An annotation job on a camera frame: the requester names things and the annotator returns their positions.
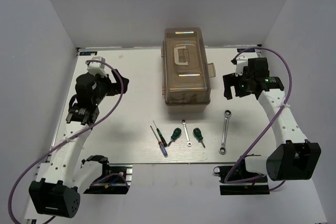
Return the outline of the green stubby screwdriver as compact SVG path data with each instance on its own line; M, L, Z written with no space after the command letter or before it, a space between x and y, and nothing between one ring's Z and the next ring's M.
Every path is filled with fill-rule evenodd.
M173 131L171 135L171 139L167 145L170 146L173 142L175 142L181 136L181 133L182 133L182 130L180 128L176 128Z
M201 143L201 145L205 148L205 144L203 142L203 136L202 136L202 133L201 133L201 130L199 128L195 128L193 130L193 134L194 136L197 138L197 140Z

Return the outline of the red blue handle screwdriver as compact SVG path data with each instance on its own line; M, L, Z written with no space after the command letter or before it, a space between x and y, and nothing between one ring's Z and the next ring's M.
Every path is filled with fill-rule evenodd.
M155 131L154 131L154 129L153 129L153 127L151 125L150 125L150 128L151 128L151 130L152 130L152 132L153 132L153 134L154 134L154 136L155 136L155 138L156 138L156 140L158 142L158 145L160 147L160 150L161 150L163 156L164 157L168 157L168 153L167 153L167 151L166 151L163 143L159 140L158 136L156 135L156 133L155 133Z

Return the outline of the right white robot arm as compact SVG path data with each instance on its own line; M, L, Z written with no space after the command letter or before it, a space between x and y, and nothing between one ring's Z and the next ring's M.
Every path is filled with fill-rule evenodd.
M285 103L285 88L280 78L270 76L266 58L239 56L233 63L235 73L223 77L225 98L255 95L276 140L276 149L269 156L247 154L237 167L238 177L245 182L256 174L267 175L273 181L309 180L321 148L318 143L310 142L298 126Z

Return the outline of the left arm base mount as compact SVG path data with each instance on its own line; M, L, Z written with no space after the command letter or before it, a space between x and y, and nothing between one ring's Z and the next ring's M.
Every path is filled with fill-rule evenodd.
M96 179L84 194L126 195L131 186L133 166L110 164L107 171Z

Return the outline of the black green precision screwdriver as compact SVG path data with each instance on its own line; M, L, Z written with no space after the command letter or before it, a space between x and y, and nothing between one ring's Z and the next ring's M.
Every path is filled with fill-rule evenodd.
M163 135L162 135L160 129L156 126L156 123L155 123L154 121L153 121L153 124L154 124L154 126L155 126L155 128L156 128L156 131L157 131L157 133L158 133L158 135L159 135L159 137L160 137L160 140L161 140L163 146L164 146L164 147L167 147L167 142L166 142L165 138L163 137Z

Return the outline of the large silver ratchet wrench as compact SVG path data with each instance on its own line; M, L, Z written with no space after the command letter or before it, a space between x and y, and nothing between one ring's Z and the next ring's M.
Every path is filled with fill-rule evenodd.
M218 149L218 151L221 155L226 154L226 140L227 140L228 126L229 126L229 119L230 119L231 115L232 115L232 113L231 113L230 110L225 110L222 141L221 141L221 145Z

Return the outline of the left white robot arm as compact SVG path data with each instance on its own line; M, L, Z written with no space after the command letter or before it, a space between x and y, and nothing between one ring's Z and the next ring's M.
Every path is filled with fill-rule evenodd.
M110 178L108 158L91 155L76 165L81 151L99 115L98 105L107 96L126 93L129 80L114 69L111 82L103 70L89 70L76 78L76 93L69 101L64 131L64 144L57 148L46 172L31 182L29 195L38 214L73 218L80 197L94 183Z

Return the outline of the beige plastic toolbox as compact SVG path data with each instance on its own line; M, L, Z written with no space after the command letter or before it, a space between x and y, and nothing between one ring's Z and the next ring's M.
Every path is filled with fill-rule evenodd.
M167 28L161 47L162 97L168 113L200 113L211 102L211 78L201 29Z

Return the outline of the small silver ratchet wrench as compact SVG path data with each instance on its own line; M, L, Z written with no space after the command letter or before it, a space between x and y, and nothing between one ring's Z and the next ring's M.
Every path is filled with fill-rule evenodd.
M190 137L189 137L189 134L188 134L188 131L187 131L186 121L185 121L185 120L182 120L181 123L182 123L182 125L183 125L184 133L185 133L185 136L186 136L187 146L188 146L188 147L191 147L191 146L192 146L192 143L191 143L191 141L190 141Z

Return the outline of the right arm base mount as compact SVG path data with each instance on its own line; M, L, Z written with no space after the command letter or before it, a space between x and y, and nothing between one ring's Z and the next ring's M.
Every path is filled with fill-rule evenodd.
M243 183L225 183L224 179L229 173L232 165L215 166L213 174L219 177L219 190L221 196L247 196L247 195L269 195L268 178L262 177L249 180Z

